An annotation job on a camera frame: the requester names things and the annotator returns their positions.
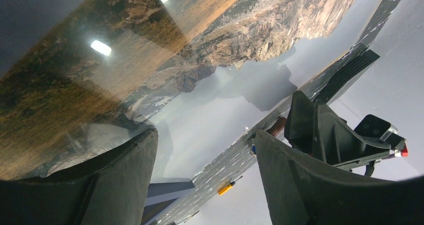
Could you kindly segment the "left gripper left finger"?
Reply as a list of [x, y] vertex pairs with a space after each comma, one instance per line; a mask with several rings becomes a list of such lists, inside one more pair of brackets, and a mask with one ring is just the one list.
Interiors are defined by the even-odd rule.
[[3, 225], [139, 225], [158, 148], [150, 128], [47, 177], [0, 182]]

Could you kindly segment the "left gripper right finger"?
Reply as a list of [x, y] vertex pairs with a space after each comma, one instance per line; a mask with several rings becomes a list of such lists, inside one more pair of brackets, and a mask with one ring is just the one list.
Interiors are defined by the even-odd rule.
[[351, 173], [299, 152], [264, 130], [254, 139], [274, 225], [421, 225], [424, 179]]

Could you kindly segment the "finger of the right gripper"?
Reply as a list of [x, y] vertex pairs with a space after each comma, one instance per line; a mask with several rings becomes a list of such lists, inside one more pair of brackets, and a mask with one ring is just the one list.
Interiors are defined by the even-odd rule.
[[292, 95], [284, 137], [294, 149], [345, 171], [374, 164], [391, 149], [379, 138], [358, 134], [327, 104], [312, 102], [302, 91]]

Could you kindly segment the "mountain photo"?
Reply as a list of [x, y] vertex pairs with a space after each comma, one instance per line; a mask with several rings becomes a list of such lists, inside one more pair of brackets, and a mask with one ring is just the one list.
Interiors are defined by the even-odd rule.
[[156, 128], [191, 178], [340, 58], [380, 0], [0, 0], [0, 178]]

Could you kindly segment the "blue photo frame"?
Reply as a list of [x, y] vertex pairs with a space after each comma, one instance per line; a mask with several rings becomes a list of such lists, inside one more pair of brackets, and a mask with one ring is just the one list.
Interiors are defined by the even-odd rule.
[[194, 188], [191, 180], [149, 184], [140, 224], [158, 225], [172, 207]]

